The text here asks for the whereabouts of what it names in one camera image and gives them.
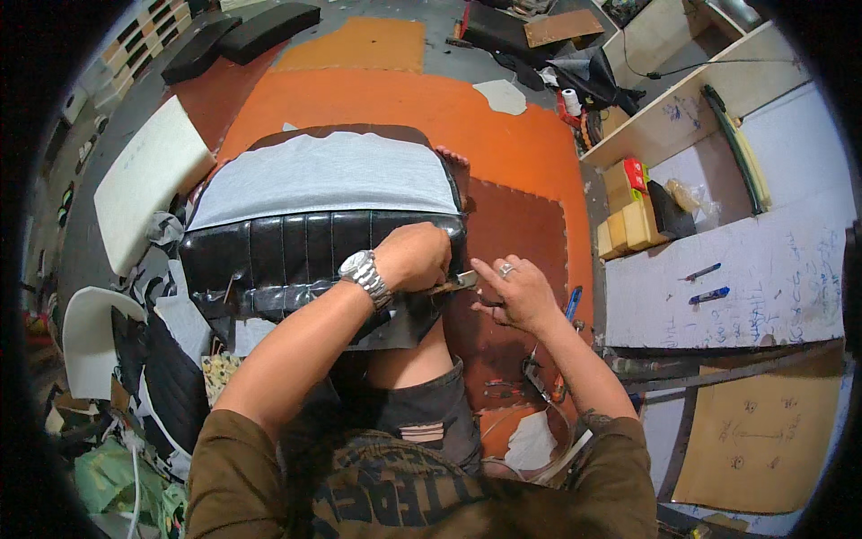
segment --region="brown t-shirt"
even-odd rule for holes
[[[186,536],[655,537],[643,428],[621,417],[591,445],[565,492],[472,478],[435,451],[367,430],[315,448],[326,455],[316,479],[284,486],[266,433],[214,411],[191,461]],[[306,494],[297,493],[302,485]]]

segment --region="ring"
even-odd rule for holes
[[[497,273],[500,274],[500,279],[506,279],[506,275],[509,275],[509,273],[513,272],[514,270],[515,267],[506,262],[500,266],[500,269],[497,270]]]

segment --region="black cable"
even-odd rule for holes
[[[620,31],[622,32],[622,56],[626,60],[626,67],[628,67],[628,70],[635,75],[651,78],[652,80],[659,80],[660,78],[666,77],[667,75],[672,75],[673,73],[679,73],[681,71],[694,69],[695,67],[706,66],[708,64],[733,64],[736,62],[777,62],[782,64],[793,64],[796,62],[795,60],[767,60],[765,58],[745,58],[741,60],[711,60],[706,62],[700,62],[699,64],[692,64],[686,67],[680,67],[679,69],[675,69],[673,71],[665,73],[659,73],[655,71],[650,71],[649,73],[639,73],[632,69],[631,64],[628,63],[628,50],[626,48],[626,29],[621,28]]]

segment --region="person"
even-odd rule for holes
[[[372,263],[367,254],[361,263],[374,266],[384,296],[422,291],[443,282],[450,249],[443,230],[422,222],[395,229]],[[533,263],[510,254],[471,265],[503,299],[472,308],[535,335],[593,431],[569,492],[482,476],[463,364],[449,354],[440,321],[417,348],[373,355],[340,407],[322,407],[334,426],[304,447],[296,447],[301,438],[285,442],[284,432],[315,411],[303,400],[381,304],[366,280],[348,274],[285,318],[215,402],[192,455],[187,536],[656,536],[643,428],[616,376]]]

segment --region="silver wristwatch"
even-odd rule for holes
[[[392,291],[386,288],[383,278],[377,273],[374,265],[374,251],[358,251],[347,257],[338,268],[338,274],[362,286],[374,302],[374,310],[381,310],[392,301]]]

